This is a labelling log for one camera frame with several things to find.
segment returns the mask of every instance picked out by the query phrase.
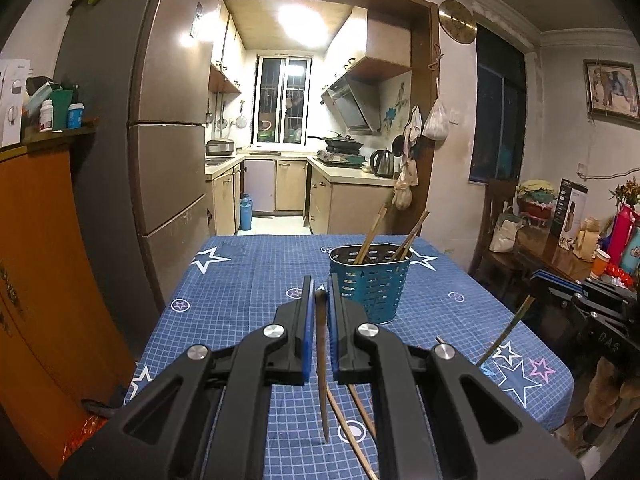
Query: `orange cup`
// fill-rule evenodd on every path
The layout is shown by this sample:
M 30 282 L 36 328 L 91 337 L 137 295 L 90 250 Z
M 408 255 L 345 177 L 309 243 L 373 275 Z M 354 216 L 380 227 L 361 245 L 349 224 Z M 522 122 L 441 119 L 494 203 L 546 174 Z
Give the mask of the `orange cup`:
M 607 268 L 607 264 L 610 259 L 611 256 L 609 256 L 605 251 L 602 249 L 596 249 L 596 257 L 593 259 L 593 265 L 591 266 L 591 277 L 594 280 L 597 280 L 602 276 L 602 273 L 604 272 L 604 269 Z

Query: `blue tablecloth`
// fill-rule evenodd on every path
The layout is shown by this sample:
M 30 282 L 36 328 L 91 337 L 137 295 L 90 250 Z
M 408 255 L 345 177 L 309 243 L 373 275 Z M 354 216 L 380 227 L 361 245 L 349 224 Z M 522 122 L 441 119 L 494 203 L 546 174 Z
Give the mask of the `blue tablecloth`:
M 190 345 L 235 345 L 268 324 L 280 304 L 300 294 L 303 277 L 326 282 L 331 248 L 361 243 L 363 236 L 212 237 L 185 272 L 162 314 L 131 381 L 126 400 L 140 391 Z M 377 237 L 400 243 L 402 237 Z M 437 335 L 476 362 L 513 314 L 448 257 L 416 240 L 396 318 L 386 325 L 406 344 L 432 348 Z M 482 371 L 544 428 L 562 424 L 574 381 L 569 370 L 519 323 Z M 345 386 L 329 388 L 374 469 L 376 447 Z M 369 413 L 368 388 L 358 386 Z M 264 477 L 289 480 L 365 479 L 358 460 L 329 412 L 324 444 L 315 372 L 303 388 L 274 386 Z

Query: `wooden table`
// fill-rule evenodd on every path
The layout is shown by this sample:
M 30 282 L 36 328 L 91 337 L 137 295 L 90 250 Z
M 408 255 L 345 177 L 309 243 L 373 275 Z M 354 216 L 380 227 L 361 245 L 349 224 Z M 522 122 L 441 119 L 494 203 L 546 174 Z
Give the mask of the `wooden table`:
M 558 238 L 548 230 L 526 226 L 519 229 L 513 254 L 528 269 L 549 270 L 566 280 L 583 280 L 589 275 L 591 263 L 558 246 Z

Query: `blue metal utensil holder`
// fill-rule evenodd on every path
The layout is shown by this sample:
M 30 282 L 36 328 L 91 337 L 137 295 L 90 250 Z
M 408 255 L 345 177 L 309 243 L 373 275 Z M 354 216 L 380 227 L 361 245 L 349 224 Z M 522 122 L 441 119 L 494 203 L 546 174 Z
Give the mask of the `blue metal utensil holder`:
M 363 305 L 370 322 L 388 323 L 398 310 L 411 253 L 403 261 L 391 262 L 398 246 L 375 244 L 367 253 L 372 263 L 355 266 L 353 263 L 360 247 L 353 245 L 332 250 L 330 272 L 338 275 L 341 295 Z

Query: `wooden chair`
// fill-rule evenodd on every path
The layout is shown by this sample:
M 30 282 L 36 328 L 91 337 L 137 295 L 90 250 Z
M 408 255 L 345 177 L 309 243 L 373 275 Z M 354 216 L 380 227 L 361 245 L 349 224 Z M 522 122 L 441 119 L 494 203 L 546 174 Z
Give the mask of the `wooden chair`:
M 498 293 L 500 300 L 504 298 L 514 279 L 522 274 L 523 268 L 511 253 L 492 253 L 489 245 L 494 236 L 498 217 L 513 203 L 517 185 L 515 181 L 489 179 L 484 191 L 484 209 L 478 243 L 469 267 L 469 274 L 473 278 L 477 278 L 483 262 L 503 273 L 504 280 Z

